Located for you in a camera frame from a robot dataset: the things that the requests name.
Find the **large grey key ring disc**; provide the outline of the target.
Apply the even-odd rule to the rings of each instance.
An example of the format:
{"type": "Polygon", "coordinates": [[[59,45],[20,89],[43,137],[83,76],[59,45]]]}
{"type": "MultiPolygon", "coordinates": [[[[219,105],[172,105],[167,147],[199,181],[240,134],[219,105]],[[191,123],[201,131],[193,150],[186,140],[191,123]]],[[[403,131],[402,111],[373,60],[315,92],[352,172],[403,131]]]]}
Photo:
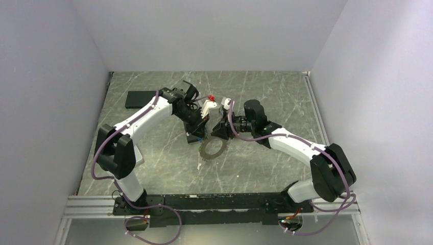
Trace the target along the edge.
{"type": "Polygon", "coordinates": [[[203,140],[199,155],[204,160],[212,160],[220,156],[227,148],[228,141],[221,138],[210,136],[209,138],[203,140]]]}

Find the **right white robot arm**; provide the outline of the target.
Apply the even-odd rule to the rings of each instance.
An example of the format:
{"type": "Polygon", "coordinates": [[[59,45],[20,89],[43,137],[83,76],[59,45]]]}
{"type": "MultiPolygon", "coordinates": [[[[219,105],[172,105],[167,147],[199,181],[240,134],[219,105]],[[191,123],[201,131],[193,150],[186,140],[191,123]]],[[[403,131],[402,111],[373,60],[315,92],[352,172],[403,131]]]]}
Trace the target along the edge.
{"type": "Polygon", "coordinates": [[[234,100],[223,98],[223,118],[213,128],[212,136],[256,142],[294,157],[311,171],[311,179],[292,183],[283,191],[281,204],[284,210],[293,212],[301,202],[317,198],[333,202],[340,197],[350,197],[350,186],[356,182],[356,175],[338,144],[323,145],[289,132],[268,120],[258,100],[244,103],[243,116],[236,116],[233,106],[234,100]]]}

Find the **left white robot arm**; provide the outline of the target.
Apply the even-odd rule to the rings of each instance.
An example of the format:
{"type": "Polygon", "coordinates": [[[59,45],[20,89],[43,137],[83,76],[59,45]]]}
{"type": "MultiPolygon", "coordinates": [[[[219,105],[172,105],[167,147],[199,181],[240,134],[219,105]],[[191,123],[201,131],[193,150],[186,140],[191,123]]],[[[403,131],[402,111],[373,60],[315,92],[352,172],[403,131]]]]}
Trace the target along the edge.
{"type": "Polygon", "coordinates": [[[127,208],[133,214],[143,213],[147,192],[134,173],[136,164],[143,160],[137,142],[172,115],[182,120],[189,135],[203,139],[209,111],[217,107],[212,96],[200,97],[193,84],[186,91],[166,87],[157,90],[150,102],[129,118],[99,128],[91,163],[92,178],[111,180],[127,200],[127,208]]]}

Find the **black flat pad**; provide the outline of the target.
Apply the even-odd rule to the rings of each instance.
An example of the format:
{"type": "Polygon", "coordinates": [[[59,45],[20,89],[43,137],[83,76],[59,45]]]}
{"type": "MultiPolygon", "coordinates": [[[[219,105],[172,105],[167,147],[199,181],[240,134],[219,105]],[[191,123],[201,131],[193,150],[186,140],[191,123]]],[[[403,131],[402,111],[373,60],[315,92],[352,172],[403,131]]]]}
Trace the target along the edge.
{"type": "Polygon", "coordinates": [[[128,91],[125,108],[140,109],[151,102],[156,95],[156,91],[128,91]]]}

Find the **grey rectangular box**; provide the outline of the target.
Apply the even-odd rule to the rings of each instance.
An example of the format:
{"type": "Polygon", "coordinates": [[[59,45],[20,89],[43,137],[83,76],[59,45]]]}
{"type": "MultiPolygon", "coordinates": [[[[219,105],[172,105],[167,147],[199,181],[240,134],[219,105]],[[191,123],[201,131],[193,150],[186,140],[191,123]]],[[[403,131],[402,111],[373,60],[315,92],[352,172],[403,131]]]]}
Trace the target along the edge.
{"type": "Polygon", "coordinates": [[[143,164],[143,162],[144,162],[143,155],[140,152],[140,149],[138,148],[138,146],[136,146],[136,145],[134,146],[134,154],[135,154],[136,166],[143,164]]]}

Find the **black network switch box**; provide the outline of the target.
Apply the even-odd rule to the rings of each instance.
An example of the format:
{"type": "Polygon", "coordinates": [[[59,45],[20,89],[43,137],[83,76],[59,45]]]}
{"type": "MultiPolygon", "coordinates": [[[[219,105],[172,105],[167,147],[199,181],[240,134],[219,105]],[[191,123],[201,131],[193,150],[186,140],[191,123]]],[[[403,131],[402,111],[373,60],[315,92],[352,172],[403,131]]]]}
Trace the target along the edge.
{"type": "Polygon", "coordinates": [[[193,127],[186,122],[183,124],[188,144],[199,142],[205,137],[205,131],[202,127],[193,127]]]}

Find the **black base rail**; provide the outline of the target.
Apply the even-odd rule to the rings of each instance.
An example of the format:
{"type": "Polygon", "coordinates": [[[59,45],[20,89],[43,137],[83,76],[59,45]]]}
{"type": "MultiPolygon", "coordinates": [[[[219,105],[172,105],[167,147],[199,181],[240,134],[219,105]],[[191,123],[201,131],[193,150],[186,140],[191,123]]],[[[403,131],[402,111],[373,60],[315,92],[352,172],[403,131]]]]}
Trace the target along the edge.
{"type": "Polygon", "coordinates": [[[149,211],[131,207],[116,197],[115,216],[144,214],[150,217],[150,227],[171,225],[211,225],[260,223],[276,225],[291,214],[312,213],[308,201],[296,203],[280,192],[219,193],[219,194],[149,194],[149,211]]]}

